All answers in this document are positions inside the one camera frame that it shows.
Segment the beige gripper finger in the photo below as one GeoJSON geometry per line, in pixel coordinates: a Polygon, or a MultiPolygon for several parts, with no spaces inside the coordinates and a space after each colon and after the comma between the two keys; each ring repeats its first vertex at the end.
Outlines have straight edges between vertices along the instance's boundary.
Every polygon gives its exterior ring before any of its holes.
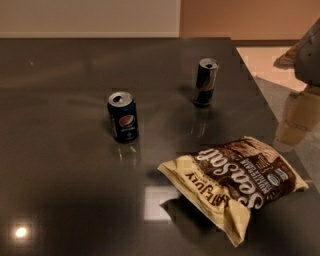
{"type": "Polygon", "coordinates": [[[291,92],[285,102],[275,142],[285,146],[299,144],[320,122],[320,87],[308,85],[291,92]]]}

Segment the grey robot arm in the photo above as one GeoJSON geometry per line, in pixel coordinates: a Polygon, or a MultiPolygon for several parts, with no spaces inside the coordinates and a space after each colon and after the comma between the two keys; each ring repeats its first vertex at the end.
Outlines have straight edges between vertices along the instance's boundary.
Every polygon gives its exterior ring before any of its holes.
{"type": "Polygon", "coordinates": [[[284,151],[299,144],[320,123],[320,19],[299,41],[294,71],[306,87],[286,99],[274,141],[284,151]]]}

